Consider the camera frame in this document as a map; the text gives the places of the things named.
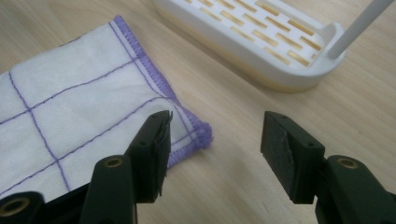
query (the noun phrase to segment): towel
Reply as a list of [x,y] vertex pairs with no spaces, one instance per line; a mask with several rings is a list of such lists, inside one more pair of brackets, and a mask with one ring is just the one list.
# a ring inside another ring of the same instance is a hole
[[121,16],[0,76],[0,198],[51,201],[123,154],[146,118],[169,110],[168,167],[206,148],[210,126],[182,106]]

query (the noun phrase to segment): white rod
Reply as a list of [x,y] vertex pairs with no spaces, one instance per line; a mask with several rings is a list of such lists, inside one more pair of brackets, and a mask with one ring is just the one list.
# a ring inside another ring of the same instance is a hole
[[328,52],[329,57],[332,59],[338,58],[393,1],[373,0],[330,48]]

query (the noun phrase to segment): white cloth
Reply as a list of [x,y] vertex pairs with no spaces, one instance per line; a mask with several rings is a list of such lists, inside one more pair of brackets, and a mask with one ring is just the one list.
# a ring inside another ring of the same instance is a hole
[[123,154],[146,118],[173,111],[168,166],[208,147],[212,132],[177,100],[118,16],[0,76],[0,198],[51,201],[88,182],[97,161]]

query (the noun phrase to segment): cloth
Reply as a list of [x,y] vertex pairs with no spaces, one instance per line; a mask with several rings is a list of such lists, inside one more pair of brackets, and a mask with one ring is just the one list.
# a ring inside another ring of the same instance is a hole
[[0,198],[51,201],[123,154],[146,118],[170,110],[168,167],[208,147],[211,128],[183,107],[121,16],[0,76]]

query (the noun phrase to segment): table surface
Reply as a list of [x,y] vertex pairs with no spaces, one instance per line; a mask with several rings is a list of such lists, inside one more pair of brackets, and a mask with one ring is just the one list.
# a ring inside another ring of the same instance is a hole
[[[284,0],[344,28],[370,0]],[[314,205],[294,205],[260,153],[266,110],[294,119],[326,158],[365,163],[396,192],[396,5],[348,49],[314,89],[271,91],[163,19],[148,0],[0,2],[0,74],[121,15],[179,100],[213,128],[211,147],[168,171],[163,196],[139,205],[140,223],[317,223]]]

